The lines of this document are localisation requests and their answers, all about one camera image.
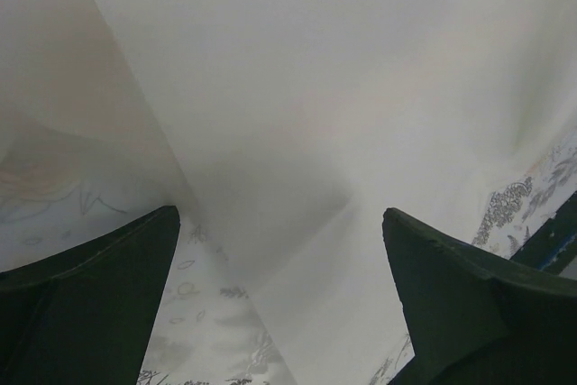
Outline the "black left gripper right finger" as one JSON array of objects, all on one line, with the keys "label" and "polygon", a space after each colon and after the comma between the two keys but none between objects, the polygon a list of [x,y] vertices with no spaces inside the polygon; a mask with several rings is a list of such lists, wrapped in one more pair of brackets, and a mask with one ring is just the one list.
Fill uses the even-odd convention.
[{"label": "black left gripper right finger", "polygon": [[413,359],[395,384],[574,384],[576,283],[396,208],[383,240]]}]

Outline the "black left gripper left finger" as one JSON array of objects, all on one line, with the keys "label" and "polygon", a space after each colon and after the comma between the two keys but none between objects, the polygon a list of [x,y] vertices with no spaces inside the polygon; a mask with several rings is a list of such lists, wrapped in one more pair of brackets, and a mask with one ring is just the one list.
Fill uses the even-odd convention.
[{"label": "black left gripper left finger", "polygon": [[134,384],[179,237],[163,206],[1,275],[3,384]]}]

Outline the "white wrapping paper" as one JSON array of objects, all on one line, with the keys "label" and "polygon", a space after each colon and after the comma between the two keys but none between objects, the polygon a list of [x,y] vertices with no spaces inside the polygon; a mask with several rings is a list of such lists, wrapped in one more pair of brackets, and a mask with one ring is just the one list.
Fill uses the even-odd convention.
[{"label": "white wrapping paper", "polygon": [[576,0],[1,0],[1,267],[163,205],[134,384],[382,384],[389,207],[520,227],[576,122]]}]

